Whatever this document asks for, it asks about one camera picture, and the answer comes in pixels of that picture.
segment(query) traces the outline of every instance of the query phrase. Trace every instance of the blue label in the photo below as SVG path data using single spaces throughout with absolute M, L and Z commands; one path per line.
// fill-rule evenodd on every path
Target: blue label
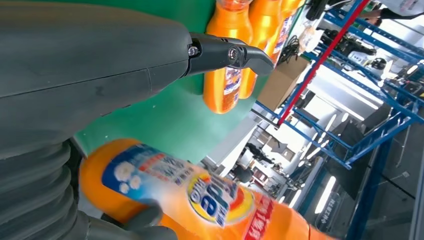
M 194 172 L 184 161 L 145 144 L 131 146 L 107 165 L 101 181 L 134 200 L 160 198 L 163 184 L 181 185 Z

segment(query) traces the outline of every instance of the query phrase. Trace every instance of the tide logo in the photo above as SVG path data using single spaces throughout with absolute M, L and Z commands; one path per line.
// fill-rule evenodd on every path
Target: tide logo
M 207 173 L 190 180 L 187 194 L 191 207 L 199 216 L 221 227 L 241 221 L 254 207 L 251 192 Z

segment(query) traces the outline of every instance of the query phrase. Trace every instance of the orange detergent bottle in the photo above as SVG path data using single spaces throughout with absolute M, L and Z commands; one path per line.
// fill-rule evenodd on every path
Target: orange detergent bottle
M 253 40 L 250 45 L 263 50 L 269 56 L 276 44 L 273 36 L 280 31 L 283 22 L 281 5 L 282 0 L 254 0 L 250 5 L 249 19 L 253 28 Z M 241 99 L 251 96 L 257 77 L 250 69 L 241 76 Z
M 206 33 L 236 38 L 250 44 L 253 37 L 249 22 L 250 1 L 217 0 L 215 13 L 207 25 Z M 236 106 L 242 75 L 246 71 L 225 67 L 204 74 L 203 100 L 212 112 L 225 114 Z
M 111 141 L 80 168 L 94 206 L 121 223 L 155 201 L 180 240 L 309 240 L 324 236 L 294 210 L 135 139 Z
M 289 30 L 292 26 L 294 17 L 293 14 L 295 14 L 301 1 L 302 0 L 287 0 L 282 4 L 281 16 L 283 17 L 284 21 L 282 21 L 281 25 L 279 26 L 280 30 L 277 31 L 274 36 L 272 36 L 273 41 L 276 42 L 275 47 L 273 48 L 272 52 L 267 52 L 267 54 L 271 57 L 272 62 L 274 63 L 274 67 L 280 58 L 284 43 L 289 36 Z

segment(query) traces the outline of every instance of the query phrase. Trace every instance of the red pole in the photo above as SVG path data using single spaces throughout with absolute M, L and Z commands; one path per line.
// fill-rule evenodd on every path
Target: red pole
M 320 65 L 327 59 L 327 57 L 330 55 L 332 50 L 336 47 L 340 39 L 342 39 L 343 35 L 345 35 L 345 33 L 348 31 L 348 28 L 354 23 L 357 16 L 362 12 L 362 9 L 365 8 L 365 6 L 368 4 L 369 1 L 370 0 L 362 0 L 362 2 L 358 5 L 358 7 L 352 13 L 352 16 L 349 17 L 346 24 L 341 28 L 337 36 L 335 36 L 334 41 L 331 42 L 330 46 L 322 54 L 321 58 L 314 64 L 309 74 L 306 76 L 306 79 L 303 81 L 302 85 L 300 86 L 300 90 L 294 96 L 293 100 L 288 104 L 288 107 L 285 109 L 284 114 L 278 120 L 278 123 L 277 123 L 278 126 L 281 126 L 281 124 L 284 123 L 284 120 L 286 120 L 287 116 L 289 115 L 290 111 L 293 108 L 293 105 L 295 105 L 295 102 L 299 99 L 302 92 L 305 90 L 308 84 L 312 81 Z

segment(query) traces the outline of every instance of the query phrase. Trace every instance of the cardboard box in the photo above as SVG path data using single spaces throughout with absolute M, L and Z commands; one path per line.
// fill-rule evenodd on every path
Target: cardboard box
M 295 60 L 291 58 L 289 63 L 283 62 L 278 65 L 268 78 L 257 100 L 271 110 L 276 110 L 290 95 L 296 86 L 299 75 L 309 65 L 309 61 L 303 57 Z

